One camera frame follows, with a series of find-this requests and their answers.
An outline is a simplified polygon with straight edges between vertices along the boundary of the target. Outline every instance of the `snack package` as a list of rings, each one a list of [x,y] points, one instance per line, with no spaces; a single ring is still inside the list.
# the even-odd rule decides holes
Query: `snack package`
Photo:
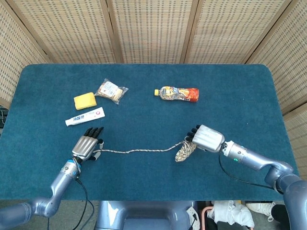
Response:
[[[119,103],[119,100],[127,92],[128,88],[118,87],[116,84],[110,82],[105,78],[105,81],[101,84],[95,96],[101,96],[111,99],[115,104]]]

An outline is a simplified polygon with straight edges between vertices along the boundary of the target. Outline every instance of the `white rope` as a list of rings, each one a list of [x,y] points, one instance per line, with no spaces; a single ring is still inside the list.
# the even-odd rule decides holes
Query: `white rope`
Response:
[[[110,149],[99,149],[93,152],[94,153],[95,152],[113,152],[113,153],[123,153],[123,154],[128,154],[131,152],[167,152],[167,151],[170,151],[176,148],[180,144],[183,144],[183,145],[181,149],[177,152],[176,157],[175,157],[175,161],[179,162],[179,161],[184,161],[186,158],[190,156],[190,154],[196,149],[196,144],[192,142],[187,142],[184,140],[184,141],[177,143],[176,145],[173,145],[172,147],[168,149],[132,149],[129,151],[115,151],[115,150],[110,150]]]
[[[114,153],[131,153],[131,152],[167,152],[172,150],[173,148],[176,148],[178,145],[182,144],[183,141],[177,143],[176,145],[173,145],[172,147],[168,148],[168,149],[133,149],[130,151],[115,151],[115,150],[109,150],[109,149],[99,149],[96,150],[94,152],[114,152]]]

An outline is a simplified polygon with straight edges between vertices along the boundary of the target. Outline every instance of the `teal tablecloth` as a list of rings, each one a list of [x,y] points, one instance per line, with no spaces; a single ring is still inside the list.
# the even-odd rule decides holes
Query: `teal tablecloth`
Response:
[[[97,107],[77,111],[73,98],[95,92],[104,78],[129,90],[119,105],[96,97]],[[199,88],[197,103],[164,101],[154,89]],[[106,116],[77,126],[65,120],[102,106]],[[0,199],[49,196],[79,137],[104,126],[105,148],[167,149],[197,124],[247,148],[295,166],[270,71],[263,65],[27,66],[21,73],[0,139]],[[181,163],[170,152],[103,153],[83,164],[81,180],[92,200],[274,200],[274,191],[237,182],[219,167],[218,154],[196,150]],[[237,177],[264,183],[255,172],[223,158]],[[73,183],[66,199],[84,199]]]

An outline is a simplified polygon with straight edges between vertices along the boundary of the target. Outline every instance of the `white sneaker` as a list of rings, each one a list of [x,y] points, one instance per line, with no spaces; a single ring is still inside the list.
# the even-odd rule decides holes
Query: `white sneaker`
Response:
[[[246,204],[246,206],[254,211],[268,216],[268,222],[272,222],[274,218],[271,215],[271,210],[274,207],[275,203],[250,203]]]

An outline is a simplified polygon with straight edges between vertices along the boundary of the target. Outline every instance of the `black cable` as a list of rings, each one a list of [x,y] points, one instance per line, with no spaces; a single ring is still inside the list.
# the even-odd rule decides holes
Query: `black cable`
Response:
[[[81,218],[80,218],[78,224],[77,224],[76,227],[74,227],[72,230],[77,229],[77,227],[80,225],[80,223],[81,223],[81,221],[82,221],[82,219],[83,219],[83,216],[84,216],[84,214],[85,214],[85,210],[86,210],[86,206],[87,206],[87,202],[88,202],[88,197],[87,197],[86,188],[84,187],[84,185],[82,184],[82,182],[81,182],[79,179],[77,179],[76,182],[78,182],[78,183],[82,186],[82,188],[83,188],[83,190],[84,190],[84,192],[85,192],[85,205],[84,205],[83,213],[82,213],[82,215],[81,215]]]
[[[87,225],[87,223],[88,223],[88,222],[90,221],[90,219],[93,217],[94,212],[95,212],[95,208],[94,208],[94,205],[92,204],[92,202],[91,202],[90,200],[89,200],[88,202],[89,202],[90,205],[92,206],[93,211],[92,211],[90,217],[89,217],[89,218],[86,220],[86,222],[82,225],[82,227],[80,228],[80,230],[82,230],[82,229]]]
[[[252,183],[252,182],[248,182],[248,181],[243,181],[239,178],[236,178],[235,176],[231,175],[229,172],[227,172],[224,167],[222,166],[222,163],[221,163],[221,154],[222,152],[220,151],[219,153],[219,164],[220,164],[220,167],[221,169],[223,170],[224,173],[226,173],[227,176],[237,180],[237,181],[240,181],[240,182],[243,182],[243,183],[246,183],[246,184],[251,184],[251,185],[254,185],[254,186],[258,186],[258,187],[263,187],[263,188],[269,188],[269,189],[272,189],[274,190],[272,187],[269,187],[269,186],[266,186],[266,185],[263,185],[263,184],[255,184],[255,183]]]
[[[191,227],[189,227],[189,230],[193,230],[193,224],[194,224],[194,222],[196,221],[196,214],[194,214],[193,215],[193,217],[194,217],[194,220],[193,220],[193,222],[192,222],[192,224],[191,224]]]
[[[82,215],[81,215],[81,218],[80,218],[78,224],[77,224],[76,227],[74,227],[72,230],[77,229],[77,227],[80,225],[80,223],[81,223],[81,221],[82,221],[82,219],[83,219],[83,216],[84,216],[84,214],[85,214],[87,202],[90,202],[90,204],[92,205],[92,207],[93,207],[93,212],[92,212],[91,216],[89,217],[89,219],[83,224],[83,226],[81,227],[81,229],[83,229],[83,227],[87,224],[87,222],[92,218],[92,216],[93,216],[93,214],[94,214],[94,206],[93,206],[92,202],[88,200],[87,191],[86,191],[85,186],[82,184],[82,182],[81,182],[79,179],[77,179],[76,181],[82,186],[82,188],[83,188],[83,190],[84,190],[84,192],[85,192],[85,205],[84,205],[83,213],[82,213]],[[47,230],[49,230],[49,218],[48,218],[48,223],[47,223]]]

